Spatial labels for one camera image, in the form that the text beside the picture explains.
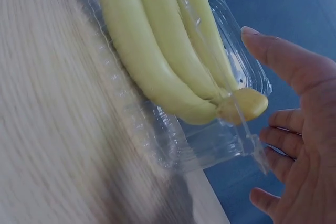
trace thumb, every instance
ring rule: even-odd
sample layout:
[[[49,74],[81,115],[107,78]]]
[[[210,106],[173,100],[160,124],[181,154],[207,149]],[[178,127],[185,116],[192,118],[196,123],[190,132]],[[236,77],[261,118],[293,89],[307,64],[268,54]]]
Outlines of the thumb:
[[[241,30],[241,39],[248,51],[291,85],[299,95],[320,83],[336,79],[334,61],[249,27]]]
[[[271,218],[274,217],[280,198],[260,188],[252,189],[250,193],[251,203]]]

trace finger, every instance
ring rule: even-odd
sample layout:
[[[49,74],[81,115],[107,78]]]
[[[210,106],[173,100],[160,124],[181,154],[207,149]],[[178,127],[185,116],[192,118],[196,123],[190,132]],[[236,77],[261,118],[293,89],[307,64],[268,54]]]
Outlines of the finger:
[[[248,51],[274,70],[301,95],[316,85],[336,79],[336,63],[286,40],[243,27]]]
[[[268,120],[269,126],[287,129],[302,134],[304,117],[300,109],[279,110],[273,113]]]
[[[261,130],[260,139],[266,144],[280,149],[292,158],[298,158],[303,147],[301,135],[289,131],[268,127]]]
[[[278,180],[280,180],[282,183],[286,183],[289,171],[292,168],[294,160],[289,156],[285,156],[276,152],[271,147],[267,147],[265,149],[265,154],[272,172],[274,172]]]
[[[251,203],[261,211],[271,216],[275,215],[280,198],[260,188],[254,188],[250,192]]]

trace clear plastic packaging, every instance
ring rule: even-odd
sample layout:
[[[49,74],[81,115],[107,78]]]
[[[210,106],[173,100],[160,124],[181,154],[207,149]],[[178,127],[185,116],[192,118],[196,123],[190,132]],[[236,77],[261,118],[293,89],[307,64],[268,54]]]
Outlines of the clear plastic packaging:
[[[106,47],[111,50],[111,55],[101,54],[99,57],[106,68],[106,73],[110,77],[116,95],[119,95],[120,99],[126,99],[130,91],[125,90],[121,85],[121,78],[123,77],[114,71],[116,68],[113,66],[120,62],[120,57],[113,47],[115,41],[111,41],[104,22],[100,0],[78,1],[83,4],[82,11],[87,13],[88,21],[95,22],[97,25],[98,32],[92,34],[92,36],[103,34],[107,40]],[[198,24],[202,21],[197,12],[188,0],[178,1],[183,3],[180,8],[185,8],[187,13],[193,17],[195,30],[199,33]],[[265,96],[270,95],[271,84],[259,62],[252,58],[242,45],[240,28],[225,0],[208,1],[237,83],[241,88],[250,87]],[[139,97],[142,97],[141,106],[129,105],[122,109],[125,114],[129,115],[132,123],[128,127],[131,128],[133,134],[141,133],[141,135],[146,136],[137,144],[137,147],[143,148],[164,168],[185,173],[197,168],[210,167],[235,156],[252,155],[260,169],[265,173],[268,170],[268,165],[259,137],[251,134],[237,103],[235,92],[230,89],[229,85],[227,91],[228,95],[236,101],[233,110],[242,121],[238,126],[227,123],[222,119],[215,119],[211,123],[201,126],[189,125],[176,116],[165,113],[160,106],[146,99],[140,89],[132,90],[132,92],[136,92]]]

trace fingernail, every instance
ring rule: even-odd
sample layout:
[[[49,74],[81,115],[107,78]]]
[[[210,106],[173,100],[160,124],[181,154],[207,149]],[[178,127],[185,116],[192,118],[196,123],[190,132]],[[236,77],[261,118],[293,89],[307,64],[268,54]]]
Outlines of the fingernail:
[[[241,34],[246,34],[246,35],[260,34],[260,32],[248,26],[243,26],[241,30],[242,30]]]

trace yellow banana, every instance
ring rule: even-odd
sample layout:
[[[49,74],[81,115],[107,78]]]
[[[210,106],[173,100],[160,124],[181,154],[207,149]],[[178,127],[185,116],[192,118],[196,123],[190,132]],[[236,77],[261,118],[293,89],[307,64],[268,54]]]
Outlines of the yellow banana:
[[[147,98],[189,124],[215,119],[216,106],[195,95],[165,60],[141,0],[100,0],[100,5],[123,64]]]
[[[228,93],[220,89],[198,58],[180,17],[177,0],[142,0],[147,18],[168,64],[196,95],[219,104]]]
[[[234,91],[234,96],[225,98],[218,107],[218,116],[225,122],[240,125],[241,118],[236,108],[239,105],[246,121],[259,117],[268,106],[268,99],[263,94],[251,88]]]
[[[195,29],[195,20],[187,9],[183,7],[183,2],[179,1],[178,3],[180,4],[183,23],[198,56],[210,70],[220,87],[228,89],[227,86],[229,85],[231,90],[237,90],[238,83],[233,75],[208,0],[188,0],[188,2],[201,19],[198,29]]]

